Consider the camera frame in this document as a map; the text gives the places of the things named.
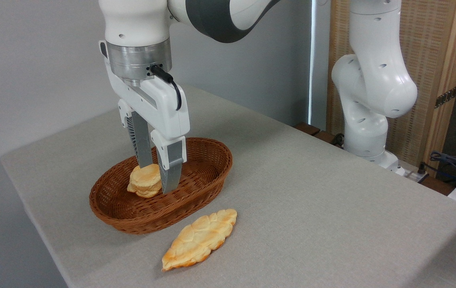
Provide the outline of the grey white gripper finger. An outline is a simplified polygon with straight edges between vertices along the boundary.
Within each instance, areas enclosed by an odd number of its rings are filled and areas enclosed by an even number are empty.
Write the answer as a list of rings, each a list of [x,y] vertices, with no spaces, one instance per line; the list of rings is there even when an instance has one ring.
[[[182,164],[187,162],[185,137],[168,140],[154,129],[151,140],[156,145],[163,193],[169,193],[178,187]]]
[[[149,127],[125,100],[118,101],[122,126],[128,129],[140,168],[153,164]]]

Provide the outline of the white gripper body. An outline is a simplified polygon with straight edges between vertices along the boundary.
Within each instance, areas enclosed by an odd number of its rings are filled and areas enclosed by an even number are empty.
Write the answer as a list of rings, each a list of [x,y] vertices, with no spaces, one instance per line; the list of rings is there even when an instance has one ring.
[[[114,92],[148,126],[168,140],[189,132],[185,93],[169,73],[172,67],[169,40],[146,47],[122,47],[107,41],[98,45]]]

